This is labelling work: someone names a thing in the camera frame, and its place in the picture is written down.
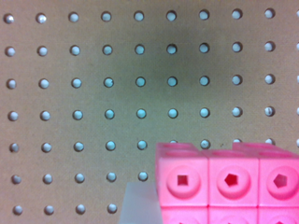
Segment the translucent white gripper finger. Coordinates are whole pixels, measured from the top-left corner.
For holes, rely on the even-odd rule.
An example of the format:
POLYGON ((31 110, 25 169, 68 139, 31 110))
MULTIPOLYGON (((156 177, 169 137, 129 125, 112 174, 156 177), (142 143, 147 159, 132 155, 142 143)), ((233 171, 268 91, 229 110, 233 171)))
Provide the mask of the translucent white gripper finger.
POLYGON ((119 224, 163 224, 154 183, 127 184, 119 224))

